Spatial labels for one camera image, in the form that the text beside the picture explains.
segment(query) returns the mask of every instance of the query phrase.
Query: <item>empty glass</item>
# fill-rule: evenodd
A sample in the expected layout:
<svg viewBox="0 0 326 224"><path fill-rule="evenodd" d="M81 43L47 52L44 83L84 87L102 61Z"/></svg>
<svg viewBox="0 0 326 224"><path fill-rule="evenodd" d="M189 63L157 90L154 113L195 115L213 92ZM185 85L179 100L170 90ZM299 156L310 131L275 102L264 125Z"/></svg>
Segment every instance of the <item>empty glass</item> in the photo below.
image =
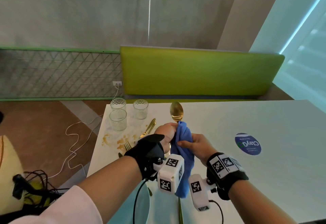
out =
<svg viewBox="0 0 326 224"><path fill-rule="evenodd" d="M135 118L145 119L147 117L148 102L144 99L138 99L134 102Z"/></svg>
<svg viewBox="0 0 326 224"><path fill-rule="evenodd" d="M126 110L126 101L122 98L113 99L110 105L112 110L116 110L116 109Z"/></svg>
<svg viewBox="0 0 326 224"><path fill-rule="evenodd" d="M125 110L113 110L109 117L111 119L113 130L122 131L127 127L127 112Z"/></svg>

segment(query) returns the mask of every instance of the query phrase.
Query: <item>diamond-pattern grille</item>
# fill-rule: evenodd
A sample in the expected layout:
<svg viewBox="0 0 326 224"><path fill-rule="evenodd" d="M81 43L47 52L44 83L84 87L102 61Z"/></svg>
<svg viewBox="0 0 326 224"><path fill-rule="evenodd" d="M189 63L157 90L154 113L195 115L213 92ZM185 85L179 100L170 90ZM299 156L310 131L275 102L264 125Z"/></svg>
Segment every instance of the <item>diamond-pattern grille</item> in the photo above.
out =
<svg viewBox="0 0 326 224"><path fill-rule="evenodd" d="M113 81L122 81L120 54L0 50L2 99L110 98Z"/></svg>

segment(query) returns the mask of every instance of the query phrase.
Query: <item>electrical socket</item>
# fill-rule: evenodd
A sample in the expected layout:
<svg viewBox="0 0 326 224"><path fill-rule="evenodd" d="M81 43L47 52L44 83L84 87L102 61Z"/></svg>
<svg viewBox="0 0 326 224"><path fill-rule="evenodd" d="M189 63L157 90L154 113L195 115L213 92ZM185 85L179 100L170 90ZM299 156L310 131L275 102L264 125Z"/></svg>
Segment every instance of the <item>electrical socket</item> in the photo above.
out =
<svg viewBox="0 0 326 224"><path fill-rule="evenodd" d="M122 81L113 81L112 84L114 86L122 86Z"/></svg>

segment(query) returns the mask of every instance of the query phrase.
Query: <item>light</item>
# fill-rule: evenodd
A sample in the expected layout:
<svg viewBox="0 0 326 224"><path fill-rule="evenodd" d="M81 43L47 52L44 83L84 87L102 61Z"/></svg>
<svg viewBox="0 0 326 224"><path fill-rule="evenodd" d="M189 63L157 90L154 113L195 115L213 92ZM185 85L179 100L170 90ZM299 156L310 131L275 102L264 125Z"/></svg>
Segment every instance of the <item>light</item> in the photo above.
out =
<svg viewBox="0 0 326 224"><path fill-rule="evenodd" d="M286 47L289 45L289 43L291 42L291 40L294 38L294 36L297 34L297 32L299 31L299 29L302 27L302 25L305 23L305 21L307 20L307 18L309 17L309 15L311 14L311 12L315 9L315 7L317 6L317 4L320 2L320 0L316 0L315 3L311 6L311 8L309 9L309 11L307 12L307 14L304 16L304 18L302 19L302 21L300 22L299 26L296 28L296 30L293 32L292 36L289 38L289 40L286 42L286 44L284 45L283 49L279 52L280 54L283 53L283 51L286 49Z"/></svg>

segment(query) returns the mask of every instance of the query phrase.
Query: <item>blue sticker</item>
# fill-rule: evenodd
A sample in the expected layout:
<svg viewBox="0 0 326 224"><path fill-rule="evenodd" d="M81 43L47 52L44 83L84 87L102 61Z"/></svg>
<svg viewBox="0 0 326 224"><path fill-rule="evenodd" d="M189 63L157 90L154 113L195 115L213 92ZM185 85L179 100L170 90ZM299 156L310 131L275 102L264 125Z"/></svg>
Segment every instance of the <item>blue sticker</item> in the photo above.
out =
<svg viewBox="0 0 326 224"><path fill-rule="evenodd" d="M245 153L250 155L258 155L261 152L261 146L259 142L246 133L238 133L235 136L235 143Z"/></svg>

